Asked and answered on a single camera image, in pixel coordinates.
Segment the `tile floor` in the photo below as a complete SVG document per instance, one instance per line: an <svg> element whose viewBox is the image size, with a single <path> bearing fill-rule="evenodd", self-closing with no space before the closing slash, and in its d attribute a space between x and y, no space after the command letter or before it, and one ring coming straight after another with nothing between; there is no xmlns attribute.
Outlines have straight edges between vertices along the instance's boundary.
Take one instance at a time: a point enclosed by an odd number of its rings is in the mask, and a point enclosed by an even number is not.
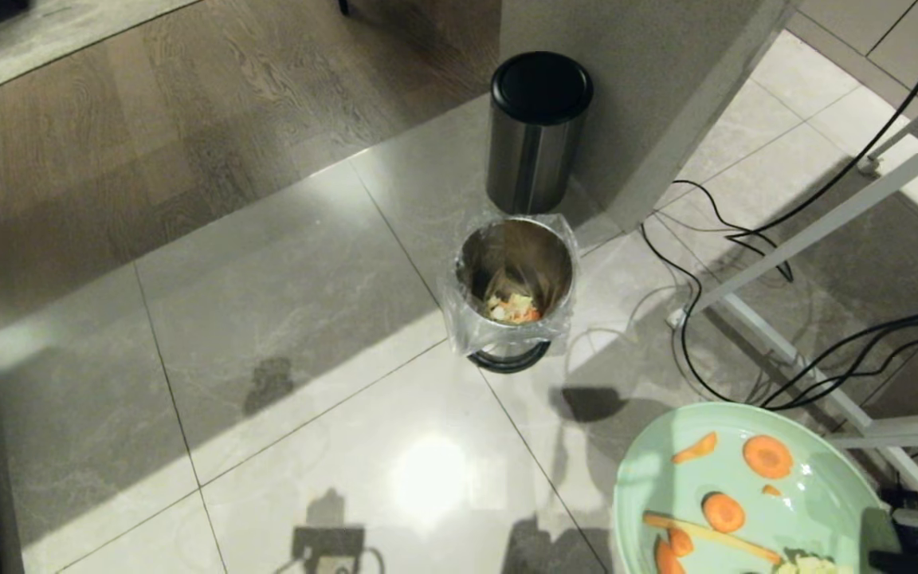
<svg viewBox="0 0 918 574"><path fill-rule="evenodd" d="M753 225L881 114L785 33L684 177ZM452 353L437 278L489 210L487 115L485 98L456 108L0 332L0 521L26 571L303 572L321 545L364 572L620 571L616 466L647 422L706 399L664 323L691 289L574 189L559 208L582 255L568 341L518 375ZM806 352L918 309L906 191L795 258L794 284L769 273L743 298ZM704 201L673 186L645 228L709 287L751 258L704 231ZM780 378L716 316L689 344L735 399ZM917 384L917 359L853 395L895 411L873 401Z"/></svg>

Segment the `trash can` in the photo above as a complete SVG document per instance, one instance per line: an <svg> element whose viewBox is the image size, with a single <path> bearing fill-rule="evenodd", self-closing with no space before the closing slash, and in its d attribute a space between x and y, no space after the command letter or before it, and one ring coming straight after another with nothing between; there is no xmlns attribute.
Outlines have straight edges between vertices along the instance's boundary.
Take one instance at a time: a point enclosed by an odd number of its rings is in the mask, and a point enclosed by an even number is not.
<svg viewBox="0 0 918 574"><path fill-rule="evenodd" d="M509 58L491 79L488 197L507 214L542 214L565 195L594 83L553 52Z"/></svg>
<svg viewBox="0 0 918 574"><path fill-rule="evenodd" d="M465 309L451 328L464 342L489 341L470 360L515 373L545 355L551 338L568 330L574 253L556 230L530 218L501 219L466 238L454 272ZM509 306L516 299L524 302L521 312ZM503 308L513 315L497 313Z"/></svg>

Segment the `plate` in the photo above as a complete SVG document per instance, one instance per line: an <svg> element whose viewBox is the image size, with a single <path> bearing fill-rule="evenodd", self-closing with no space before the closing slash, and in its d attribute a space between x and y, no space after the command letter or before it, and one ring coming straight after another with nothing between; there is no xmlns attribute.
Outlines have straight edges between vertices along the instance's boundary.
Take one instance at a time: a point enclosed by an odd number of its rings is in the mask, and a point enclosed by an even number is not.
<svg viewBox="0 0 918 574"><path fill-rule="evenodd" d="M675 465L671 457L707 433L717 448L703 458ZM790 475L768 480L743 460L743 445L766 434L793 455ZM781 495L762 493L771 484ZM653 421L633 440L618 468L615 530L628 572L656 573L653 548L664 529L642 522L644 512L665 513L708 527L703 499L725 493L743 506L746 522L734 537L778 552L799 551L830 558L852 572L873 571L870 549L896 552L899 542L885 505L848 458L806 428L762 408L701 403L677 408ZM770 573L768 560L692 537L692 553L679 559L686 572Z"/></svg>

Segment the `white metal rack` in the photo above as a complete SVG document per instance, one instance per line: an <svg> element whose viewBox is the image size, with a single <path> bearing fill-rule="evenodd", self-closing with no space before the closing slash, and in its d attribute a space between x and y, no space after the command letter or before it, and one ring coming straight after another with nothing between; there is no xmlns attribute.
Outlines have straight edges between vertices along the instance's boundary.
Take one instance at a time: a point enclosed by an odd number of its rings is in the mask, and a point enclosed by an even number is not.
<svg viewBox="0 0 918 574"><path fill-rule="evenodd" d="M878 149L868 154L867 159L860 163L860 170L864 173L875 171L878 166L877 159L883 151L894 145L896 141L917 126L918 117L912 120L902 131L884 142ZM864 211L876 206L890 194L899 191L904 185L917 177L918 153L904 161L900 166L897 166L895 170L883 175L877 181L857 192L851 199L835 207L824 217L817 219L816 222L798 232L792 239L781 243L780 247L770 252L767 257L761 258L754 265L750 265L749 268L730 277L730 279L711 291L710 294L707 294L706 297L701 298L693 312L702 312L702 310L709 308L711 305L719 305L719 308L726 310L726 312L741 320L781 360L801 368L806 364L805 357L800 356L794 345L788 342L779 331L771 327L754 309L744 304L739 295L736 295L736 291L739 291L740 288L757 279L763 273L782 264L788 258L798 254L798 252L805 250L806 247L823 239L834 230L841 228L847 222L859 217ZM677 316L670 317L669 322L677 324ZM826 379L826 376L819 368L812 368L808 376L815 382ZM902 473L903 479L918 490L918 464L910 455L906 454L903 448L906 446L918 446L918 415L890 419L871 418L841 388L832 392L826 399L833 403L845 415L846 420L851 423L853 428L856 429L856 432L853 433L839 433L827 436L826 438L831 443L839 448L863 448L863 450L873 448L878 450L883 455L883 458L886 458L890 464ZM918 511L899 509L893 516L897 522L918 526Z"/></svg>

